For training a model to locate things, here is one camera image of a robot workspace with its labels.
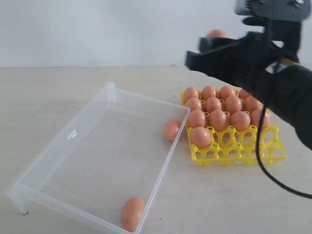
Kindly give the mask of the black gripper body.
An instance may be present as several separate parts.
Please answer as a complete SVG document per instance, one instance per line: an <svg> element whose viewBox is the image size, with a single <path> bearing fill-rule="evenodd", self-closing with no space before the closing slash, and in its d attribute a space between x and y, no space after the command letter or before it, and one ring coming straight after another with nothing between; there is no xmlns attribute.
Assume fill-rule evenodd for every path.
<svg viewBox="0 0 312 234"><path fill-rule="evenodd" d="M263 31L248 32L240 39L234 53L238 58L235 80L248 80L250 73L264 71L273 63L274 69L300 63L297 53L301 43L301 22L261 17L246 17L242 22L248 26L261 26Z"/></svg>

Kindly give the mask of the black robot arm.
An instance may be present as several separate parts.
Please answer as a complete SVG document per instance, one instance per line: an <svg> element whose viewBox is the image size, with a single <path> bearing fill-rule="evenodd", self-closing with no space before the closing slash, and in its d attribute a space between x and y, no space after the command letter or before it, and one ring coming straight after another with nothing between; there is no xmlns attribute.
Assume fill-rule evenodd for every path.
<svg viewBox="0 0 312 234"><path fill-rule="evenodd" d="M200 40L188 51L192 71L241 87L290 124L299 140L312 145L312 73L299 63L299 22L248 17L244 23L264 27L240 39Z"/></svg>

